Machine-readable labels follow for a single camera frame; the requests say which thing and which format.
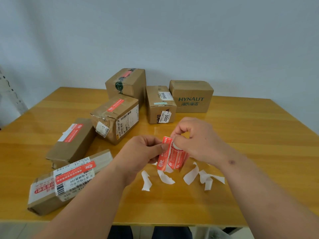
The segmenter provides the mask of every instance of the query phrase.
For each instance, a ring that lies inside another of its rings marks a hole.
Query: yellow wood grain tabletop
[[[0,220],[48,221],[61,209],[39,217],[27,211],[33,180],[52,171],[46,153],[76,118],[108,100],[106,90],[61,87],[0,131]],[[110,149],[115,157],[133,136],[169,136],[184,116],[211,123],[232,147],[246,154],[271,179],[319,215],[319,136],[269,99],[213,96],[207,113],[177,113],[175,122],[148,124],[145,105],[140,121],[117,145],[95,138],[87,156]],[[187,185],[183,176],[194,168],[189,159],[181,172],[169,176],[176,182],[161,182],[156,166],[145,170],[152,182],[142,191],[139,173],[125,188],[114,224],[127,225],[247,225],[229,186],[214,180],[204,191],[199,176]],[[199,169],[222,175],[213,166],[197,162]]]

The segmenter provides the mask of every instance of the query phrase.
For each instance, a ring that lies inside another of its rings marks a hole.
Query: person's leg
[[[154,227],[152,239],[193,239],[189,227]]]
[[[130,226],[111,226],[107,239],[133,239]]]

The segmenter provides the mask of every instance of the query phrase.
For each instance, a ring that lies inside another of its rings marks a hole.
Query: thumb
[[[163,143],[149,147],[148,158],[149,159],[154,158],[157,155],[162,154],[163,152],[165,152],[168,149],[169,149],[168,144],[163,144]]]
[[[181,135],[176,135],[174,137],[174,144],[179,147],[180,149],[184,150],[187,152],[190,144],[190,139],[181,136]]]

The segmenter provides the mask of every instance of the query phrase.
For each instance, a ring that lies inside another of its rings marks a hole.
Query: long cardboard box
[[[209,83],[200,80],[171,80],[169,90],[177,113],[207,112],[214,92]]]
[[[112,159],[107,149],[35,179],[30,187],[28,210],[37,215],[46,215],[67,205]],[[56,185],[58,178],[63,179],[70,174],[73,177],[65,178]]]
[[[149,124],[174,122],[176,107],[167,86],[146,86],[146,110]]]
[[[46,159],[56,169],[78,161],[85,156],[95,136],[91,120],[77,118],[46,154]]]
[[[141,108],[145,100],[146,76],[144,69],[124,68],[105,82],[108,98],[118,94],[138,99]]]
[[[138,100],[118,94],[91,112],[91,120],[101,138],[117,145],[138,123]]]

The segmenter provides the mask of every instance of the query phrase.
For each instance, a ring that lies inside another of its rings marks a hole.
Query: tiled floor
[[[1,239],[28,239],[43,229],[47,222],[13,223],[0,222]],[[154,227],[133,226],[134,239],[151,239]],[[194,239],[208,239],[208,228],[190,227]],[[233,239],[254,239],[249,228],[234,233]]]

